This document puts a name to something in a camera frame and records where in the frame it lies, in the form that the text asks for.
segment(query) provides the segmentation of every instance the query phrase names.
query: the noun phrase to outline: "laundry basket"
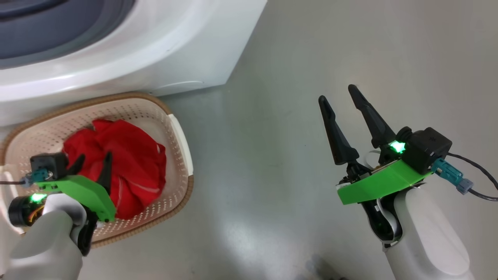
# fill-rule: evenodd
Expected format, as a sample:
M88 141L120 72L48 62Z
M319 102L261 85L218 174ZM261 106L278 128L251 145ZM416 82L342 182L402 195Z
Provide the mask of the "laundry basket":
M132 219L116 219L97 228L92 248L124 239L172 217L185 206L194 185L192 159L179 122L164 103L144 93L88 100L23 124L3 142L0 165L6 166L12 179L19 180L31 171L31 156L60 151L68 136L91 127L95 119L125 120L141 128L166 147L167 164L161 196ZM24 196L40 191L34 185L28 189L13 187L12 192L14 196Z

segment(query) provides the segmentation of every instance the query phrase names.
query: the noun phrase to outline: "red clothing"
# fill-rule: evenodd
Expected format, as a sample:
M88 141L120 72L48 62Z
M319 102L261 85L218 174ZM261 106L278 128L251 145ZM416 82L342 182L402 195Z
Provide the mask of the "red clothing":
M69 166L85 154L78 174L97 181L104 157L112 152L111 199L116 218L130 219L161 195L166 183L165 148L123 120L95 120L93 125L95 130L82 129L64 142Z

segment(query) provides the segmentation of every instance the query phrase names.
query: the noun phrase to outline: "black cable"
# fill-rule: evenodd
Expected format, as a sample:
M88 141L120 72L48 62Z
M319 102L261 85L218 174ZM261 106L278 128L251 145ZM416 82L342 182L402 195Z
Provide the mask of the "black cable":
M463 157L461 155L457 155L457 154L454 154L454 153L448 153L449 156L452 156L452 157L456 157L456 158L459 158L467 163L469 163L470 165L472 165L473 167L479 169L482 173L484 173L484 175L486 175L488 177L488 179L493 183L493 185L495 185L495 188L498 190L498 182L496 181L496 179L486 170L484 169L484 167L480 166L479 164L471 161L470 159L466 158L466 157ZM489 200L489 201L498 201L498 197L493 197L493 196L487 196L487 195L483 195L473 189L470 189L469 190L469 193L475 195L476 197L478 198L482 198L482 199L485 199L485 200Z
M24 185L24 181L0 181L0 185Z

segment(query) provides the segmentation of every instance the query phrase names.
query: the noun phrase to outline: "gray floor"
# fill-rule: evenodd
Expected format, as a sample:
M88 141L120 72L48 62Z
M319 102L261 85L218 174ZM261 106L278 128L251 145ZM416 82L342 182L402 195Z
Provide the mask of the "gray floor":
M270 0L226 85L162 98L194 160L187 206L93 250L80 279L393 279L361 207L337 197L345 167L333 165L317 98L329 98L360 154L370 136L349 83L394 130L433 126L455 152L496 166L496 149L482 147L496 138L486 127L498 117L497 95L485 93L495 88L497 3L466 3ZM460 114L468 106L472 114ZM492 192L477 172L457 167ZM476 279L496 279L497 205L445 184L431 191L468 247Z

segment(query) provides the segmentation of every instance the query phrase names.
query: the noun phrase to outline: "red fabric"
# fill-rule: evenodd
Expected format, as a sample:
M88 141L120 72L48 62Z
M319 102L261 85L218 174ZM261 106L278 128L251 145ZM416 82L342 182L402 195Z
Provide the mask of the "red fabric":
M95 130L80 130L64 142L69 166L85 154L79 174L97 181L105 155L112 152L111 199L116 217L130 219L161 195L166 183L165 148L123 120L95 120L93 125Z

